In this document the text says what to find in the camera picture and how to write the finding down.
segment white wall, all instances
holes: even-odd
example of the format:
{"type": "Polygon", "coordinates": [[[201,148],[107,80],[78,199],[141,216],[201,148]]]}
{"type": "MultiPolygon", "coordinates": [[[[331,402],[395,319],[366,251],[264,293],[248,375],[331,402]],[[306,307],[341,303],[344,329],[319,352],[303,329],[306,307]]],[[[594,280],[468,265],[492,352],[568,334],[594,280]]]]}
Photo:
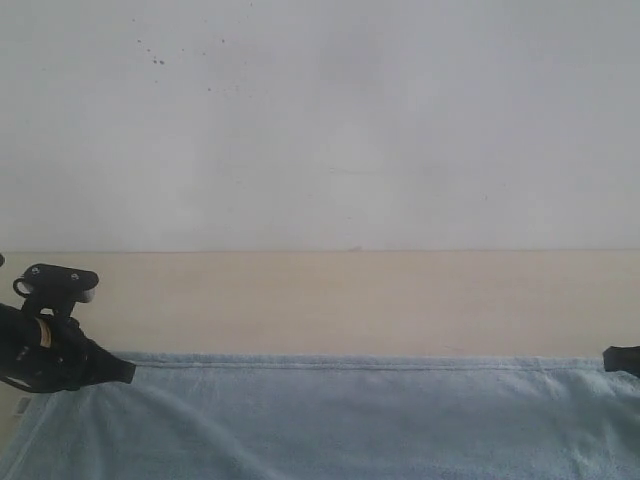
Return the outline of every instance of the white wall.
{"type": "Polygon", "coordinates": [[[0,248],[640,247],[638,25],[623,1],[5,0],[0,248]]]}

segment fabric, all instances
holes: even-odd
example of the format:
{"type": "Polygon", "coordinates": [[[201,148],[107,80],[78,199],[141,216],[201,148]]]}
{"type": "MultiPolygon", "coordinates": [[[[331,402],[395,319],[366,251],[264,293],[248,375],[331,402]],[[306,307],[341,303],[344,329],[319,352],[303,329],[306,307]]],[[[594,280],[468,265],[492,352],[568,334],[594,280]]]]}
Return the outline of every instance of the fabric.
{"type": "Polygon", "coordinates": [[[0,478],[640,478],[640,380],[599,360],[125,358],[36,398],[0,478]]]}

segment black object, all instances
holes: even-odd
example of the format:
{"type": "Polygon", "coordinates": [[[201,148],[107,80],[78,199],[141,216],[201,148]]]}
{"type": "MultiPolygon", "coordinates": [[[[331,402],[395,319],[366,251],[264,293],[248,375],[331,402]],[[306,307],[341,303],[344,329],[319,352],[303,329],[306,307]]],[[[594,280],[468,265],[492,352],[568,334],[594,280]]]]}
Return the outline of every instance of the black object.
{"type": "Polygon", "coordinates": [[[20,310],[0,303],[1,381],[30,393],[132,382],[136,366],[85,337],[71,317],[77,302],[91,301],[98,281],[94,272],[37,264],[13,282],[25,301],[20,310]]]}
{"type": "Polygon", "coordinates": [[[640,347],[609,347],[602,353],[605,372],[627,372],[640,378],[640,347]]]}

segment light blue towel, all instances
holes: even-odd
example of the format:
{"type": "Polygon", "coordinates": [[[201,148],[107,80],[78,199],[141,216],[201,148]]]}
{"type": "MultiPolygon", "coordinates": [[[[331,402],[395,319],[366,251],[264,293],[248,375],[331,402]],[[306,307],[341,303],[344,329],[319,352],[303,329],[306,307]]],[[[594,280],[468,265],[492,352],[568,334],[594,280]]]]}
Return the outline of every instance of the light blue towel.
{"type": "Polygon", "coordinates": [[[640,380],[599,360],[127,358],[38,397],[0,478],[640,478],[640,380]]]}

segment towel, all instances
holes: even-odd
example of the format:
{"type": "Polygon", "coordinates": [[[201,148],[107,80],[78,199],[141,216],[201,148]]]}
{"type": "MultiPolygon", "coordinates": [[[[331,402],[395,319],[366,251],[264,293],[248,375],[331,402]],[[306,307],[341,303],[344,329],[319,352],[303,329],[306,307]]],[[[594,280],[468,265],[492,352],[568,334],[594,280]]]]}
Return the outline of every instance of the towel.
{"type": "Polygon", "coordinates": [[[596,359],[123,356],[36,397],[0,478],[640,478],[640,380],[596,359]]]}

